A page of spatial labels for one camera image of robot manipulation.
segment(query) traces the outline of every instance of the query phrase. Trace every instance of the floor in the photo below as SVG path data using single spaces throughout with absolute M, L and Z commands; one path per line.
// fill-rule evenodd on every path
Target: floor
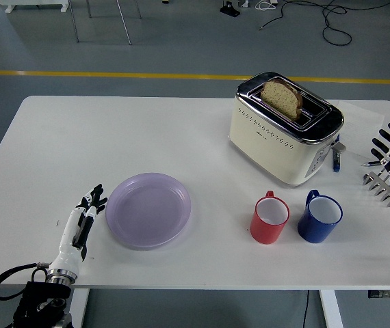
M 273 71 L 326 99 L 390 100 L 390 4 L 331 14 L 333 27 L 352 36 L 349 45 L 335 46 L 323 39 L 320 7 L 287 4 L 282 19 L 259 31 L 281 15 L 282 0 L 264 12 L 255 0 L 250 8 L 233 0 L 236 18 L 220 13 L 221 0 L 138 0 L 142 18 L 132 0 L 120 2 L 131 46 L 114 0 L 91 0 L 93 18 L 85 1 L 73 0 L 79 43 L 59 5 L 18 6 L 11 14 L 0 5 L 0 142 L 31 95 L 232 98 L 247 77 Z M 390 299 L 368 299 L 364 290 L 340 290 L 337 298 L 344 327 L 390 327 Z M 0 327 L 15 307 L 0 302 Z M 92 290 L 83 326 L 301 327 L 305 307 L 305 291 Z M 325 327 L 316 291 L 306 327 Z

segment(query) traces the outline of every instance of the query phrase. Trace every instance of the yellow floor line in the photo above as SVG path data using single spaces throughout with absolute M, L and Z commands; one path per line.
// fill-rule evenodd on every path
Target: yellow floor line
M 0 70 L 0 75 L 28 76 L 28 77 L 113 77 L 136 79 L 209 79 L 209 80 L 238 80 L 245 81 L 251 75 L 225 74 L 165 74 L 165 73 L 129 73 L 129 72 L 63 72 L 39 70 Z M 288 77 L 295 82 L 320 83 L 362 83 L 362 84 L 390 84 L 390 79 L 347 79 L 335 77 Z

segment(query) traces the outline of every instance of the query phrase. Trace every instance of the electrical cord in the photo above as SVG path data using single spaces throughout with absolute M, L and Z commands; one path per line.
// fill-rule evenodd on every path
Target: electrical cord
M 276 6 L 273 5 L 270 1 L 265 1 L 265 0 L 260 0 L 255 8 L 257 10 L 261 10 L 261 11 L 266 11 L 266 10 L 273 10 L 273 9 L 276 9 Z
M 306 297 L 306 310 L 304 311 L 304 317 L 303 317 L 303 328 L 306 325 L 306 315 L 307 315 L 307 308 L 309 306 L 309 289 L 307 290 L 307 297 Z
M 284 2 L 285 3 L 282 4 L 282 7 L 281 7 L 281 15 L 279 17 L 277 17 L 277 18 L 274 18 L 274 19 L 268 21 L 264 25 L 262 25 L 259 28 L 259 31 L 262 30 L 266 25 L 268 25 L 268 24 L 270 24 L 270 23 L 272 23 L 274 21 L 277 21 L 278 19 L 283 18 L 284 17 L 283 8 L 287 4 L 292 3 L 292 4 L 295 4 L 295 5 L 307 5 L 307 6 L 311 6 L 311 7 L 319 7 L 319 8 L 322 8 L 322 14 L 323 14 L 323 17 L 324 17 L 324 24 L 326 25 L 326 27 L 322 31 L 323 39 L 327 43 L 329 43 L 331 45 L 334 45 L 334 46 L 347 46 L 348 44 L 350 44 L 352 42 L 352 36 L 348 32 L 346 32 L 346 31 L 342 31 L 340 29 L 335 29 L 334 27 L 332 27 L 330 25 L 330 21 L 328 19 L 328 16 L 330 14 L 345 15 L 345 14 L 348 13 L 349 10 L 354 10 L 354 11 L 373 10 L 373 9 L 378 9 L 378 8 L 382 8 L 382 7 L 385 7 L 387 5 L 390 5 L 390 2 L 388 2 L 388 3 L 384 3 L 383 5 L 377 5 L 375 7 L 370 7 L 370 8 L 351 8 L 351 7 L 347 7 L 347 6 L 344 6 L 344 5 L 334 5 L 333 3 L 335 2 L 335 0 L 331 0 L 326 5 L 320 5 L 318 3 L 311 2 L 311 1 L 305 1 L 305 0 L 284 0 Z M 334 32 L 337 32 L 337 33 L 341 33 L 341 34 L 347 36 L 348 41 L 347 42 L 342 42 L 342 43 L 333 42 L 333 41 L 329 40 L 329 37 L 326 34 L 328 31 L 334 31 Z
M 32 269 L 32 268 L 37 268 L 32 272 L 32 277 L 31 277 L 32 281 L 34 281 L 34 277 L 35 277 L 35 274 L 37 271 L 44 272 L 44 276 L 45 276 L 44 280 L 46 281 L 46 278 L 47 278 L 46 269 L 49 268 L 49 264 L 39 262 L 39 263 L 31 263 L 31 264 L 16 266 L 15 268 L 12 268 L 12 269 L 5 271 L 4 273 L 0 274 L 0 285 L 2 282 L 4 282 L 7 278 L 12 276 L 13 274 L 18 273 L 19 271 L 22 271 L 22 270 Z M 13 299 L 13 298 L 23 294 L 24 291 L 25 291 L 25 289 L 22 289 L 20 292 L 13 294 L 13 295 L 0 296 L 0 301 L 8 301 L 10 299 Z

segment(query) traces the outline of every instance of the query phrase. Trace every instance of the toaster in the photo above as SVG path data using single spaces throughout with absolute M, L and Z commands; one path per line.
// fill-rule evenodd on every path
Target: toaster
M 282 79 L 302 96 L 301 114 L 289 119 L 261 100 L 263 84 Z M 329 102 L 275 72 L 264 72 L 236 90 L 230 140 L 254 162 L 289 185 L 301 185 L 317 173 L 337 141 L 342 112 Z

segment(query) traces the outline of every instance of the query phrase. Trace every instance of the toast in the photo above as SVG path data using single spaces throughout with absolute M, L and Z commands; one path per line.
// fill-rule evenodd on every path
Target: toast
M 290 120 L 296 121 L 300 117 L 303 106 L 302 96 L 282 79 L 265 82 L 261 100 Z

